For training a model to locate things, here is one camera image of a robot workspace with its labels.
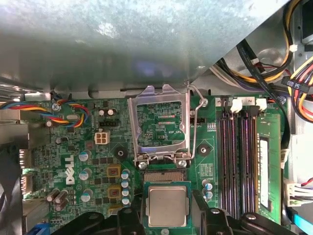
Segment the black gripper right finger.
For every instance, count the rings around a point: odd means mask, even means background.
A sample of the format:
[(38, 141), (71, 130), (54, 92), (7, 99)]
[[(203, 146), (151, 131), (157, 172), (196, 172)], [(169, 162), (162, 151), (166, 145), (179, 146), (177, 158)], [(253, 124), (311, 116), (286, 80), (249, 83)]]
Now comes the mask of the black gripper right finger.
[(235, 219), (220, 208), (211, 208), (199, 190), (192, 191), (191, 220), (198, 235), (293, 235), (288, 228), (256, 212)]

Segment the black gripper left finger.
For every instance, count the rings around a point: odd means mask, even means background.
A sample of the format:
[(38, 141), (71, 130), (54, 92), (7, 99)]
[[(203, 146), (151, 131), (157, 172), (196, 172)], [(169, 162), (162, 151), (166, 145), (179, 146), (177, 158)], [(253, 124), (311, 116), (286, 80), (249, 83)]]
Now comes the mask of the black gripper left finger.
[(144, 235), (145, 229), (133, 208), (120, 209), (105, 218), (99, 212), (86, 212), (70, 221), (54, 235)]

